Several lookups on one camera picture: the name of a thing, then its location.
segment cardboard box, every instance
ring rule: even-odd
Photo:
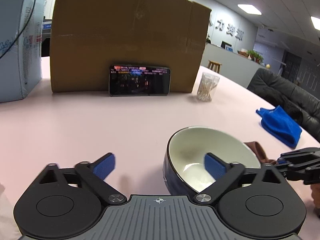
[[[188,0],[56,0],[53,92],[108,90],[109,67],[171,69],[170,91],[191,92],[211,10]]]
[[[0,0],[0,56],[25,26],[34,0]],[[36,0],[31,19],[0,59],[0,102],[25,98],[41,79],[41,26],[45,0]]]

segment reception counter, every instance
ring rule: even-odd
[[[245,88],[248,87],[257,69],[263,67],[237,53],[206,44],[201,65],[208,66],[209,60],[221,63],[220,74]]]

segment crosshair marking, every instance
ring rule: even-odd
[[[157,198],[156,200],[154,200],[154,201],[156,201],[156,202],[158,202],[159,204],[160,203],[162,203],[163,201],[165,201],[164,199],[162,199],[162,198]]]

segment blue gripper pad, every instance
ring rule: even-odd
[[[208,154],[204,156],[204,168],[215,180],[220,179],[227,172],[224,165]]]
[[[93,168],[93,173],[100,179],[104,180],[115,168],[116,157],[111,153]]]

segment white box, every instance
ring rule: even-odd
[[[0,0],[0,56],[29,19],[34,0]],[[41,28],[46,0],[36,0],[31,19],[0,59],[0,102],[25,98],[41,79]]]

